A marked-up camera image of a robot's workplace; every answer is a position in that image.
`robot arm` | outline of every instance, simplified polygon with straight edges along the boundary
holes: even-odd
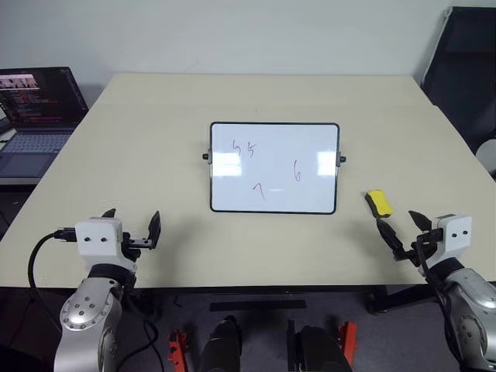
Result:
[[[496,370],[496,288],[458,259],[470,246],[472,218],[444,215],[433,222],[410,211],[423,231],[405,252],[383,220],[377,227],[396,260],[410,260],[436,293],[446,338],[462,370]]]
[[[122,314],[122,296],[136,282],[139,249],[157,245],[160,214],[153,216],[148,238],[131,239],[122,232],[122,223],[114,213],[79,222],[75,229],[59,230],[58,237],[77,241],[89,274],[60,311],[62,338],[55,372],[115,370],[115,329]]]

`handwritten number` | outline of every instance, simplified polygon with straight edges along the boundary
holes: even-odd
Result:
[[[255,186],[253,186],[252,190],[255,190],[257,188],[257,186],[260,189],[260,193],[262,194],[262,198],[265,200],[265,195],[263,193],[264,190],[262,190],[262,185],[260,184],[260,182],[258,182]]]
[[[239,147],[238,145],[236,145],[236,140],[233,139],[232,140],[232,148],[235,150],[235,149],[238,149],[238,154],[241,156],[241,147]]]
[[[296,162],[297,162],[297,160],[295,160],[295,162],[293,163],[293,174],[295,175],[295,176],[294,176],[294,179],[295,179],[297,182],[299,182],[299,181],[300,181],[300,179],[301,179],[301,172],[298,172],[298,173],[296,172]]]
[[[256,144],[250,145],[251,142],[248,142],[248,151],[251,152],[250,157],[253,157],[253,148],[256,146]]]

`beige tabletop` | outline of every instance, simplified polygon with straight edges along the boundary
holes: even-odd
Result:
[[[191,76],[118,75],[2,240],[0,286],[27,286],[29,254],[42,236],[112,207],[132,235],[145,235],[156,210],[162,216],[157,249],[138,260],[137,287],[422,283],[411,263],[394,262],[379,237],[363,199],[373,188],[386,192],[395,209],[390,222],[406,246],[419,233],[409,209],[471,215],[472,247],[462,262],[496,279],[494,182],[411,78],[362,77],[360,86],[361,77],[255,77],[244,103],[231,92],[248,77],[231,77],[232,85],[218,78],[222,90],[207,95]],[[215,86],[216,77],[198,79]],[[136,88],[137,81],[147,88]],[[288,81],[301,87],[300,105]],[[373,94],[371,85],[384,90]],[[324,92],[337,102],[324,100]],[[202,153],[213,121],[339,123],[348,161],[339,171],[336,213],[212,212]],[[74,243],[50,241],[36,262],[40,286],[76,287],[86,273]]]

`whiteboard frame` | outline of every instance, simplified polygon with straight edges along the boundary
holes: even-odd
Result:
[[[332,212],[278,212],[278,211],[231,211],[231,210],[220,210],[214,209],[212,206],[213,199],[213,180],[212,180],[212,164],[213,164],[213,152],[212,152],[212,128],[215,124],[250,124],[250,125],[285,125],[285,126],[335,126],[337,128],[336,136],[336,176],[334,178],[334,209]],[[339,150],[341,129],[339,125],[335,122],[212,122],[210,124],[210,141],[209,141],[209,165],[210,165],[210,210],[215,213],[274,213],[274,214],[284,214],[284,215],[333,215],[337,210],[337,195],[338,195],[338,169],[340,165],[341,151]]]

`yellow sponge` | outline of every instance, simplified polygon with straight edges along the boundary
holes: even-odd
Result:
[[[365,195],[365,200],[372,210],[372,214],[376,219],[389,217],[393,214],[393,208],[388,204],[386,195],[382,190],[370,190]]]

